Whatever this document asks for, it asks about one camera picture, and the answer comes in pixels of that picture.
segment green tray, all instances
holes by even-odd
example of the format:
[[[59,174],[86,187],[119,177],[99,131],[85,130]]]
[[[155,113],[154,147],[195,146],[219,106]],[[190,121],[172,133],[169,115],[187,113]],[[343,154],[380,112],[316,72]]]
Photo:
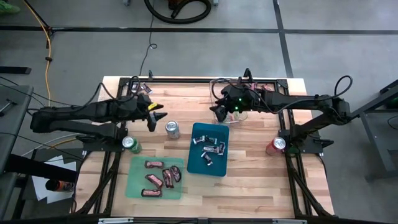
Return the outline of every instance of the green tray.
[[[162,169],[158,168],[145,168],[145,161],[162,161],[164,162],[165,169],[170,168],[170,166],[177,166],[181,171],[181,181],[176,183],[173,181],[174,188],[166,189],[165,186],[162,187],[162,196],[159,198],[142,197],[141,190],[143,189],[156,189],[155,185],[145,179],[147,174],[154,174],[159,179],[163,180]],[[146,157],[146,156],[135,156],[131,159],[129,176],[127,178],[126,186],[126,197],[129,198],[148,198],[153,199],[174,199],[178,200],[181,198],[182,194],[182,182],[184,180],[185,170],[184,160],[180,158],[171,157]]]

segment butcher block tabletop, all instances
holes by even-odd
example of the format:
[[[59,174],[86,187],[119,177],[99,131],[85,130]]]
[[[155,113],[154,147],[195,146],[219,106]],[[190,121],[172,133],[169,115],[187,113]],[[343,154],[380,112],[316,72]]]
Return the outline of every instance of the butcher block tabletop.
[[[120,77],[104,77],[103,83],[116,96]],[[288,78],[291,95],[306,95],[304,80]],[[266,145],[280,129],[278,116],[271,113],[249,112],[245,121],[229,126],[228,165],[225,177],[190,174],[183,171],[180,200],[127,198],[125,196],[130,161],[134,156],[177,157],[188,162],[192,125],[216,123],[209,110],[211,98],[208,83],[147,83],[153,90],[150,98],[164,105],[156,112],[168,112],[150,133],[146,121],[127,122],[129,135],[142,144],[135,155],[122,153],[111,215],[113,217],[208,217],[208,218],[293,218],[284,156],[268,156]],[[222,86],[216,86],[219,93]],[[99,100],[109,96],[101,90]],[[311,112],[294,110],[297,124],[312,119]],[[166,122],[177,121],[181,137],[169,139]],[[77,183],[76,201],[79,209],[97,187],[103,165],[103,152],[92,152],[83,164]],[[333,207],[321,161],[315,155],[303,154],[308,188],[324,209],[333,214]],[[104,190],[101,211],[108,198]],[[297,191],[304,212],[301,190]]]

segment white paper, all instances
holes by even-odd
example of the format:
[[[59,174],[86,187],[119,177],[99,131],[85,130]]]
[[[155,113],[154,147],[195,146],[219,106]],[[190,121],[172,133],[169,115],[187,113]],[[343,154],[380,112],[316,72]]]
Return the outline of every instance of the white paper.
[[[70,162],[68,164],[64,164],[62,156],[57,156],[52,159],[49,159],[49,162],[47,161],[45,163],[76,171],[76,162]],[[43,198],[47,197],[47,203],[52,203],[72,197],[73,192],[53,192],[47,190],[45,188],[45,183],[48,181],[48,179],[46,178],[32,176],[32,180],[33,180],[33,185],[35,187],[37,200],[42,200]]]

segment can lid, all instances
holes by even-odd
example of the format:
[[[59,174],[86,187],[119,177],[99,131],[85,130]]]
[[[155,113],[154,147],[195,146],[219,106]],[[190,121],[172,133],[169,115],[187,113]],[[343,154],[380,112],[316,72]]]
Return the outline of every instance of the can lid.
[[[132,147],[134,145],[134,138],[131,136],[124,137],[122,140],[122,145],[126,148]]]
[[[177,129],[177,122],[169,121],[166,124],[166,130],[168,131],[175,131]]]
[[[274,139],[274,146],[277,149],[284,149],[286,147],[285,139],[282,139],[282,138],[279,138],[279,137],[275,138]]]

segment gray floor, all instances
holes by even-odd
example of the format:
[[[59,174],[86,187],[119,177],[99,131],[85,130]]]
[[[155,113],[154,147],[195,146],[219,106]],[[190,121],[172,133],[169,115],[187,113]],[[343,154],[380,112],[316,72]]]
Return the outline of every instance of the gray floor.
[[[0,24],[37,23],[22,1],[22,12],[0,17]],[[279,0],[286,29],[398,29],[394,0]],[[141,0],[130,7],[112,0],[32,0],[53,26],[149,27],[151,16]],[[169,14],[167,3],[157,9]],[[191,3],[189,16],[203,9]],[[208,18],[187,26],[171,26],[155,19],[154,27],[276,28],[272,0],[220,0]],[[105,75],[137,75],[148,33],[56,33],[49,82],[52,97],[84,103]],[[277,34],[154,33],[158,48],[150,50],[144,74],[227,76],[242,75],[246,67],[255,77],[286,77]],[[397,79],[398,35],[287,35],[295,78],[304,78],[308,94],[332,94],[340,76],[351,75],[354,85],[343,97],[354,110]],[[46,95],[44,69],[47,50],[42,32],[0,31],[0,64],[29,66],[32,73],[4,75]],[[32,102],[32,108],[38,107]],[[26,116],[21,135],[46,141],[63,133],[33,134]],[[369,184],[364,176],[381,166],[359,120],[321,131],[335,144],[325,151],[328,183],[335,213],[344,218],[398,222],[397,179]],[[18,140],[14,153],[35,145]],[[26,217],[34,217],[34,208]]]

